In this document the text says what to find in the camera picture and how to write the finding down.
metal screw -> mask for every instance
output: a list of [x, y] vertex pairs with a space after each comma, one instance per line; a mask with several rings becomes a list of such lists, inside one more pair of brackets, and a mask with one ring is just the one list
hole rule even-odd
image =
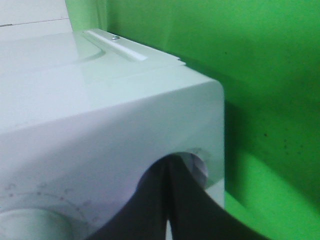
[[118, 39], [120, 39], [119, 36], [116, 36], [116, 35], [115, 35], [115, 36], [112, 37], [112, 40], [113, 40], [113, 41], [114, 41], [114, 40], [118, 40]]

appliance top panel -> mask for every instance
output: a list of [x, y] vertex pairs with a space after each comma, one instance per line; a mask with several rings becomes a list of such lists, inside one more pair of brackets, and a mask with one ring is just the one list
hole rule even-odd
[[0, 134], [211, 80], [184, 65], [99, 29], [0, 41]]

green wall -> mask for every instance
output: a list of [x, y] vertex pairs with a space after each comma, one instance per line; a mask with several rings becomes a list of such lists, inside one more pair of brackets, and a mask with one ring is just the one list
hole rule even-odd
[[108, 30], [219, 80], [226, 209], [274, 240], [320, 239], [320, 1], [66, 3], [74, 30]]

white surface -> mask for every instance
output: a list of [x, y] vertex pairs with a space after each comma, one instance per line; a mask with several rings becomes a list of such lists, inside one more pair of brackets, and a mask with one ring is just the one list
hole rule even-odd
[[64, 0], [0, 0], [0, 25], [68, 18]]
[[69, 19], [25, 23], [0, 27], [1, 41], [13, 41], [72, 31]]
[[76, 240], [114, 216], [170, 153], [199, 156], [207, 187], [221, 186], [213, 198], [224, 195], [220, 83], [172, 55], [108, 41], [85, 32], [0, 45], [0, 211], [61, 213]]
[[60, 214], [42, 209], [0, 213], [1, 240], [73, 240], [71, 225]]

white plastic casing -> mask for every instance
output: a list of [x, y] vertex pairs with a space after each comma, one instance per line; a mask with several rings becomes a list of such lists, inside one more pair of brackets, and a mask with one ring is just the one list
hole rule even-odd
[[0, 211], [69, 217], [75, 239], [170, 153], [197, 155], [224, 205], [224, 93], [177, 57], [93, 29], [0, 45]]

